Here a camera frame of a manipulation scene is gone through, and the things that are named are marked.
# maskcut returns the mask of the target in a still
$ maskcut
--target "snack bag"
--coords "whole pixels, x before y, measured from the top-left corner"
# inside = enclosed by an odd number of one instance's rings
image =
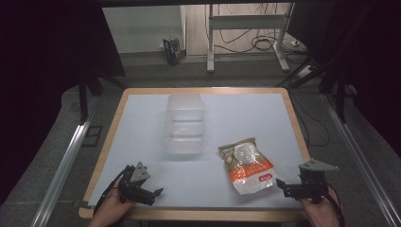
[[[177,38],[172,40],[163,39],[163,44],[165,47],[167,63],[171,65],[178,64],[182,58],[179,40]]]
[[[240,195],[252,194],[273,185],[273,164],[256,148],[254,138],[218,148],[229,176]]]

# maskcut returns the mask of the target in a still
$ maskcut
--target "stacked plastic containers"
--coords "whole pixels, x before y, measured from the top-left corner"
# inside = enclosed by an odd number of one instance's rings
[[[199,94],[173,94],[166,108],[165,140],[174,154],[203,151],[204,105]]]

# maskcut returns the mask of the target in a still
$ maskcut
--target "black cable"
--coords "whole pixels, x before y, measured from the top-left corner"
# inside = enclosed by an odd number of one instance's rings
[[[327,139],[326,139],[325,143],[323,143],[323,144],[311,144],[311,143],[310,143],[310,134],[309,134],[309,130],[307,129],[307,126],[306,126],[304,120],[302,119],[302,117],[298,114],[298,115],[299,115],[299,118],[300,118],[300,120],[301,120],[301,122],[304,124],[304,127],[305,127],[305,132],[306,132],[306,136],[307,136],[307,142],[309,143],[309,144],[306,143],[306,146],[307,146],[307,147],[309,147],[309,146],[313,146],[313,147],[326,147],[326,146],[330,143],[330,140],[331,140],[331,135],[330,135],[330,132],[329,132],[328,128],[324,125],[324,123],[322,123],[320,120],[318,120],[316,117],[312,116],[309,112],[307,112],[307,111],[305,110],[305,108],[303,107],[303,105],[301,104],[301,102],[300,102],[300,101],[295,97],[295,95],[292,93],[292,91],[291,91],[291,89],[290,89],[290,86],[288,86],[288,93],[290,94],[290,97],[293,97],[292,99],[295,100],[295,102],[298,104],[299,107],[301,107],[301,110],[303,110],[303,112],[304,112],[306,115],[308,115],[312,120],[316,121],[318,124],[320,124],[320,125],[323,126],[323,128],[324,128],[324,130],[325,130],[325,132],[326,132],[326,134],[327,134]]]
[[[207,20],[206,20],[206,5],[204,5],[204,29],[206,31],[207,40],[209,40],[209,34],[207,33],[207,23],[206,22],[207,22]]]
[[[214,47],[219,47],[219,48],[222,48],[222,49],[225,49],[225,50],[228,50],[228,51],[234,52],[234,53],[247,53],[247,52],[250,52],[251,50],[253,50],[253,49],[254,49],[254,46],[253,46],[251,49],[248,49],[248,50],[243,50],[243,51],[236,51],[236,50],[232,50],[232,49],[229,49],[229,48],[227,48],[227,47],[224,47],[224,46],[222,46],[222,45],[214,45]]]
[[[104,199],[106,199],[107,194],[109,194],[109,192],[112,189],[118,188],[118,187],[114,187],[115,182],[118,181],[118,179],[124,174],[124,172],[127,171],[127,169],[129,168],[129,166],[126,166],[124,168],[124,170],[122,170],[117,177],[115,177],[115,179],[109,184],[109,186],[106,188],[106,190],[104,190],[103,194],[101,195],[100,199],[98,200],[95,210],[94,210],[94,215],[96,214],[98,208],[101,206],[101,204],[103,203]],[[109,227],[121,227],[124,224],[124,217],[122,217],[121,219],[119,219],[117,222],[115,222],[114,224],[110,225]]]
[[[262,3],[262,4],[259,4],[259,7],[254,11],[253,14],[256,14],[256,12],[257,12],[259,9],[261,9],[262,6],[263,6],[263,3]],[[220,15],[220,5],[218,5],[218,15]],[[239,38],[241,38],[242,36],[244,36],[245,34],[247,34],[247,33],[250,32],[250,31],[252,31],[252,29],[248,29],[247,31],[245,31],[244,33],[242,33],[242,34],[239,35],[238,37],[232,39],[231,41],[225,41],[225,40],[224,40],[223,34],[222,34],[222,32],[221,32],[221,29],[219,30],[219,33],[220,33],[221,40],[222,40],[225,44],[229,44],[229,43],[232,43],[232,42],[238,40]]]
[[[228,9],[228,11],[229,11],[231,14],[233,14],[233,13],[230,11],[230,8],[228,8],[228,4],[227,4],[227,9]]]
[[[293,101],[292,101],[293,95],[292,95],[292,91],[291,91],[290,89],[288,89],[288,94],[289,94],[289,98],[291,99],[291,102],[293,103]],[[298,112],[298,110],[295,108],[295,106],[294,106],[294,112],[295,112],[295,114],[298,115],[298,118],[300,119],[301,124],[304,126],[304,130],[305,130],[305,133],[306,133],[306,138],[305,138],[306,148],[309,148],[309,144],[310,144],[309,129],[307,128],[306,123],[305,123],[304,120],[302,119],[301,115],[299,114],[299,112]]]
[[[276,3],[276,8],[275,8],[274,14],[277,14],[277,5],[278,5],[278,3]]]
[[[319,190],[321,190],[321,192],[323,193],[323,196],[326,197],[327,200],[330,202],[330,204],[333,206],[333,208],[334,208],[334,210],[336,212],[337,218],[339,219],[340,227],[344,227],[345,226],[345,219],[344,219],[344,215],[342,214],[342,210],[341,210],[340,198],[339,198],[339,196],[337,194],[337,191],[334,189],[334,187],[330,183],[325,183],[327,186],[330,186],[331,189],[334,191],[339,203],[336,203],[336,201],[333,199],[333,197],[330,196],[330,194],[328,194],[326,191],[324,191],[322,189],[322,187],[318,183],[315,183],[312,179],[307,178],[306,176],[303,176],[303,177],[306,178],[311,183],[313,183],[317,188],[319,188]]]
[[[301,62],[296,62],[296,61],[294,61],[294,60],[291,60],[291,59],[289,58],[289,56],[292,56],[292,55],[304,55],[304,54],[298,54],[298,53],[288,53],[288,54],[286,54],[286,60],[287,60],[287,61],[289,61],[289,62],[291,62],[291,63],[293,63],[293,64],[301,64]]]
[[[269,3],[266,3],[265,12],[263,14],[266,14],[266,12],[268,11],[268,7],[269,7]]]
[[[270,48],[272,48],[273,47],[273,44],[272,44],[272,42],[268,39],[268,37],[267,36],[259,36],[258,34],[259,34],[259,30],[257,31],[257,34],[256,34],[256,36],[252,39],[252,46],[254,46],[256,49],[258,49],[258,50],[260,50],[260,51],[268,51]],[[260,48],[260,47],[258,47],[257,46],[257,44],[259,44],[259,43],[268,43],[268,44],[270,44],[270,46],[269,47],[266,47],[266,48]]]
[[[273,32],[270,32],[267,29],[267,32],[265,32],[264,35],[266,35],[268,38],[272,39],[273,42],[275,42],[277,39],[275,38],[275,35],[270,36],[271,33],[273,33]],[[307,54],[307,51],[305,49],[302,50],[302,51],[301,50],[294,50],[294,49],[291,49],[290,47],[286,46],[286,44],[284,44],[284,43],[281,44],[281,50],[283,51],[283,53],[291,53],[291,54],[299,54],[299,55],[306,55]]]

